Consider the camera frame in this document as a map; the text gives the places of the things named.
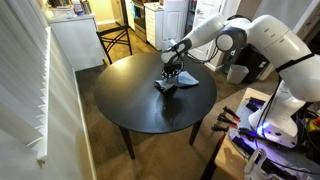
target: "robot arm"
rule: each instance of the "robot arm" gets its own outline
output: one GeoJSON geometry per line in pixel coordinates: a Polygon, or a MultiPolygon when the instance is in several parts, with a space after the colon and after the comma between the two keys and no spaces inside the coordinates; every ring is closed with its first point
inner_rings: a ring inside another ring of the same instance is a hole
{"type": "Polygon", "coordinates": [[[319,60],[286,25],[270,15],[253,22],[246,18],[227,21],[219,14],[205,19],[161,54],[165,77],[176,76],[179,71],[175,70],[183,68],[179,66],[179,56],[214,39],[221,51],[252,44],[276,68],[294,97],[307,102],[320,101],[320,93],[315,90],[320,88],[319,60]]]}
{"type": "MultiPolygon", "coordinates": [[[[276,68],[283,81],[265,117],[264,122],[269,126],[264,131],[268,132],[269,140],[294,147],[297,127],[291,116],[305,101],[320,101],[320,60],[286,25],[270,15],[260,16],[253,22],[245,18],[227,21],[221,15],[213,15],[161,54],[165,64],[163,76],[166,79],[177,76],[183,68],[179,57],[213,39],[221,51],[251,44],[276,68]]],[[[252,127],[258,129],[265,125],[257,122],[262,112],[263,109],[249,118],[252,127]]]]}

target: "trash can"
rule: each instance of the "trash can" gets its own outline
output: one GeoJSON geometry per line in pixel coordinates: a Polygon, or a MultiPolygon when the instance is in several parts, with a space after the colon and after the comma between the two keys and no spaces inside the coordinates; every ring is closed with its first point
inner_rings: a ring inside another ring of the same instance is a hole
{"type": "Polygon", "coordinates": [[[223,58],[222,70],[229,72],[231,64],[246,66],[249,73],[242,82],[252,83],[264,72],[270,62],[252,45],[245,45],[235,51],[228,51],[223,58]]]}
{"type": "Polygon", "coordinates": [[[227,81],[230,84],[239,84],[249,73],[246,66],[232,64],[229,69],[227,81]]]}

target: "wooden chair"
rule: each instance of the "wooden chair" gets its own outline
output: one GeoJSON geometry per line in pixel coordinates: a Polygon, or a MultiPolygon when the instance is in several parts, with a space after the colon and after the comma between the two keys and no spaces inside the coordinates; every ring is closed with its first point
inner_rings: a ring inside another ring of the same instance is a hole
{"type": "Polygon", "coordinates": [[[108,57],[109,63],[112,64],[111,57],[109,55],[109,51],[112,49],[112,47],[115,44],[123,44],[129,46],[130,54],[132,55],[132,49],[131,49],[131,43],[130,43],[130,38],[129,38],[129,33],[128,33],[128,25],[112,28],[112,29],[107,29],[101,32],[97,32],[98,38],[100,40],[100,43],[108,57]]]}

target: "window blinds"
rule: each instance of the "window blinds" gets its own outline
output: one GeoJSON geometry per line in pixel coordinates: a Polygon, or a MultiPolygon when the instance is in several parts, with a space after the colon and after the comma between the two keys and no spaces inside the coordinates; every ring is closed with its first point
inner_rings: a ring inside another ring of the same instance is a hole
{"type": "Polygon", "coordinates": [[[46,158],[49,35],[36,0],[0,1],[0,128],[46,158]]]}

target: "cable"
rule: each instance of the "cable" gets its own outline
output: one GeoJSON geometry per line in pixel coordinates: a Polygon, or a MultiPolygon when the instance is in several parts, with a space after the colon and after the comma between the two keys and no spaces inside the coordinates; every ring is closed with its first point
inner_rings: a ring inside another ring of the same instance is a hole
{"type": "Polygon", "coordinates": [[[319,116],[317,113],[310,111],[309,109],[301,109],[300,111],[306,111],[307,113],[310,113],[311,115],[313,115],[313,117],[311,117],[311,118],[314,118],[314,119],[319,116]]]}
{"type": "Polygon", "coordinates": [[[271,159],[269,159],[272,163],[276,164],[276,165],[279,165],[281,167],[284,167],[286,169],[291,169],[293,171],[297,171],[297,172],[303,172],[303,173],[306,173],[306,174],[313,174],[313,175],[320,175],[320,173],[317,173],[317,172],[311,172],[311,171],[304,171],[304,170],[300,170],[300,169],[296,169],[296,168],[292,168],[292,167],[289,167],[289,166],[285,166],[285,165],[282,165],[280,163],[277,163],[275,161],[272,161],[271,159]]]}
{"type": "Polygon", "coordinates": [[[318,106],[316,105],[316,103],[313,103],[313,108],[314,108],[314,111],[317,112],[319,109],[318,109],[318,106]]]}
{"type": "Polygon", "coordinates": [[[193,56],[192,54],[190,54],[189,52],[187,52],[186,54],[190,57],[190,59],[195,62],[195,63],[200,63],[200,64],[205,64],[205,63],[208,63],[210,62],[218,53],[218,48],[217,46],[214,47],[214,50],[212,52],[212,55],[210,56],[209,59],[206,59],[206,60],[201,60],[201,59],[198,59],[196,58],[195,56],[193,56]]]}
{"type": "MultiPolygon", "coordinates": [[[[270,110],[271,104],[272,104],[272,102],[273,102],[273,99],[274,99],[274,97],[275,97],[275,94],[276,94],[276,92],[277,92],[277,90],[278,90],[278,88],[279,88],[279,85],[280,85],[281,80],[282,80],[282,79],[281,79],[281,77],[279,76],[278,84],[277,84],[277,87],[276,87],[276,89],[275,89],[275,92],[271,95],[271,97],[270,97],[270,99],[269,99],[266,107],[264,108],[263,112],[261,113],[261,115],[260,115],[260,117],[259,117],[258,124],[257,124],[257,126],[256,126],[256,128],[255,128],[255,132],[257,133],[257,132],[258,132],[259,124],[260,124],[260,122],[261,122],[261,120],[262,120],[262,117],[265,115],[265,117],[263,118],[263,121],[262,121],[262,126],[261,126],[261,127],[262,127],[262,135],[263,135],[263,137],[264,137],[265,139],[267,139],[267,138],[266,138],[265,135],[264,135],[263,125],[264,125],[265,120],[266,120],[266,118],[267,118],[267,115],[268,115],[268,113],[269,113],[269,110],[270,110]]],[[[257,139],[254,139],[254,142],[255,142],[255,144],[256,144],[256,148],[258,148],[257,139]]]]}
{"type": "Polygon", "coordinates": [[[300,122],[302,124],[302,132],[300,134],[300,138],[298,139],[299,141],[298,141],[297,144],[301,144],[301,142],[303,140],[304,130],[305,130],[305,123],[302,123],[301,121],[304,121],[304,118],[300,119],[299,116],[298,116],[298,113],[296,113],[296,124],[298,124],[298,122],[300,122]]]}
{"type": "Polygon", "coordinates": [[[236,18],[245,18],[245,19],[248,19],[250,22],[252,22],[251,19],[249,19],[249,18],[247,18],[247,17],[245,17],[245,16],[242,16],[242,15],[237,15],[237,14],[229,17],[227,20],[230,21],[230,20],[236,19],[236,18]]]}
{"type": "Polygon", "coordinates": [[[309,133],[307,132],[306,134],[307,134],[307,137],[308,137],[310,143],[312,144],[312,146],[313,146],[318,152],[320,152],[319,147],[318,147],[316,144],[314,144],[313,140],[312,140],[311,137],[309,136],[309,133]]]}

